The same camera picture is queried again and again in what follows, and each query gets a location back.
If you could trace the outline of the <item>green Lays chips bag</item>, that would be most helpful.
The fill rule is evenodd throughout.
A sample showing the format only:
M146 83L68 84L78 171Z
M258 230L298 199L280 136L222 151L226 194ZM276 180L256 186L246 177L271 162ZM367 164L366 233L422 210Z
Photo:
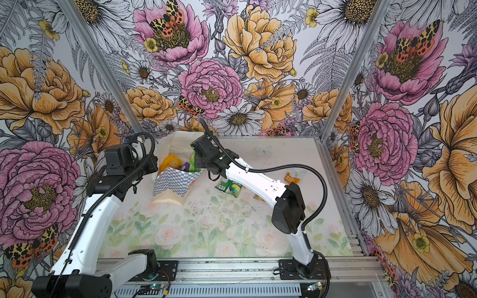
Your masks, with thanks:
M192 155L191 155L191 159L190 159L189 172L190 173L197 173L197 172L201 172L201 171L202 171L202 169L200 169L196 166L196 153L193 152Z

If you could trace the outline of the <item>yellow orange snack bag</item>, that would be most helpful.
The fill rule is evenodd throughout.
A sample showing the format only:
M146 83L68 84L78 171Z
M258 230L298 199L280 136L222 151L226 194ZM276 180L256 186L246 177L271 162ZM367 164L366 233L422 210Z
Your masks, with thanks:
M174 170L180 170L182 167L183 163L182 161L177 158L174 154L171 154L164 159L162 164L159 167L159 174L164 172L167 168L171 168Z

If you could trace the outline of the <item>blue checkered paper bag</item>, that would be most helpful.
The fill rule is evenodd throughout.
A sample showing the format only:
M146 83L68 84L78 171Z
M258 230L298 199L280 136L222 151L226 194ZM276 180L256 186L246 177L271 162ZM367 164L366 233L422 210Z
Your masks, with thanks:
M157 165L160 167L164 159L171 154L179 158L183 164L190 162L194 152L191 143L203 135L203 132L178 131L162 138L154 151L158 158ZM153 202L182 206L200 175L201 172L190 173L171 168L159 174L158 170L154 176Z

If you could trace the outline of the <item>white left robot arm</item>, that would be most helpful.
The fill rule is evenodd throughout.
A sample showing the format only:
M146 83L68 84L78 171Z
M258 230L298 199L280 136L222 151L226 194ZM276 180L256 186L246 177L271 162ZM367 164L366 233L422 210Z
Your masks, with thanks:
M103 238L128 190L157 170L154 148L142 139L108 148L106 175L89 187L81 218L68 246L46 276L34 280L37 298L109 298L132 278L153 278L159 272L151 249L134 250L108 269L97 270Z

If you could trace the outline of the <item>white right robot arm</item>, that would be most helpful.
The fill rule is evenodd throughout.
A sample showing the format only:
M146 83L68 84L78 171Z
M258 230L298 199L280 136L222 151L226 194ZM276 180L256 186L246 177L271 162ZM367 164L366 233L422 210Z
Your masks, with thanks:
M195 153L195 167L208 173L236 182L262 198L271 208L272 224L287 236L293 250L296 272L304 279L321 272L330 279L330 269L322 253L313 249L306 235L306 226L324 209L328 189L324 177L314 168L303 164L289 164L266 169L254 169L229 149L225 149L213 135L205 133L191 143ZM300 187L296 183L282 183L266 174L288 168L300 168L315 174L322 185L322 200L319 207L305 216L306 205Z

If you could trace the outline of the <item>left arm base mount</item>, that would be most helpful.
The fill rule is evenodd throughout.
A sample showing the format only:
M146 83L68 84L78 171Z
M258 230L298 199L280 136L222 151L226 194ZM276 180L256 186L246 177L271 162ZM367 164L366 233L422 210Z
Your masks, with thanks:
M158 260L158 268L155 273L150 273L147 275L146 281L153 282L172 282L176 281L176 275L178 273L179 262L172 260Z

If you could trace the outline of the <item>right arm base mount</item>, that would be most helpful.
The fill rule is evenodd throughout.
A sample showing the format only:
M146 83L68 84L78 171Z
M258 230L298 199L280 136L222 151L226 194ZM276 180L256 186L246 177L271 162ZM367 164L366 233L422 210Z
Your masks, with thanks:
M330 278L330 270L320 257L314 257L309 264L301 264L294 258L280 259L278 275L281 280L325 280Z

